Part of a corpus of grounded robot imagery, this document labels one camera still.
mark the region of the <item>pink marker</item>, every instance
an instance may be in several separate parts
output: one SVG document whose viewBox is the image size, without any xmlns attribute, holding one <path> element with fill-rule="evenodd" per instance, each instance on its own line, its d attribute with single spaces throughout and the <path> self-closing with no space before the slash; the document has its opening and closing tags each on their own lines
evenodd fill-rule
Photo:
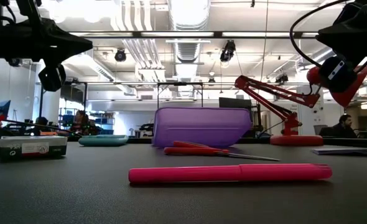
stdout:
<svg viewBox="0 0 367 224">
<path fill-rule="evenodd" d="M 325 164 L 245 164 L 237 166 L 160 167 L 131 169 L 133 184 L 193 181 L 318 180 L 332 176 Z"/>
</svg>

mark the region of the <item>red lamp base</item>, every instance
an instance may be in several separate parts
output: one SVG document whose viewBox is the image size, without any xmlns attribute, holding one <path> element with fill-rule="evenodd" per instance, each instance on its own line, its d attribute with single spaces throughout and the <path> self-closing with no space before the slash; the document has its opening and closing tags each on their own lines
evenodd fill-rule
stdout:
<svg viewBox="0 0 367 224">
<path fill-rule="evenodd" d="M 270 143 L 276 146 L 323 146 L 321 136 L 271 136 Z"/>
</svg>

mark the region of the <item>purple tray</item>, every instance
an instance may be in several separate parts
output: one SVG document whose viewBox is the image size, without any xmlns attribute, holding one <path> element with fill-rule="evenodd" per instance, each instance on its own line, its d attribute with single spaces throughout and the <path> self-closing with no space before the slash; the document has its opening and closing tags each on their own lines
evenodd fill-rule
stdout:
<svg viewBox="0 0 367 224">
<path fill-rule="evenodd" d="M 252 127 L 249 111 L 237 108 L 160 108 L 154 121 L 155 147 L 174 141 L 229 147 Z"/>
</svg>

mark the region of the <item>teal tray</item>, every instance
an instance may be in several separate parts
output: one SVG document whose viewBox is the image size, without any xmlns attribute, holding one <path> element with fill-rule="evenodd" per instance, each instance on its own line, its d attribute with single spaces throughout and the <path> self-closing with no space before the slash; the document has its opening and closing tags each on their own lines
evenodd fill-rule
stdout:
<svg viewBox="0 0 367 224">
<path fill-rule="evenodd" d="M 78 140 L 82 146 L 122 146 L 128 140 L 127 135 L 100 134 L 97 136 L 83 136 Z"/>
</svg>

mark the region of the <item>gray table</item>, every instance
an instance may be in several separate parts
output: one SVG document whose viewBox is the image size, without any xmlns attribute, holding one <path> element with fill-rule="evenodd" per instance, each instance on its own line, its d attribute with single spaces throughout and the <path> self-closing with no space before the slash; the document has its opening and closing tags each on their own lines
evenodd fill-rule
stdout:
<svg viewBox="0 0 367 224">
<path fill-rule="evenodd" d="M 309 147 L 236 147 L 284 163 L 326 163 L 333 177 L 131 187 L 133 167 L 266 161 L 165 156 L 146 144 L 97 148 L 72 142 L 64 159 L 0 164 L 0 223 L 367 223 L 367 157 L 317 156 Z"/>
</svg>

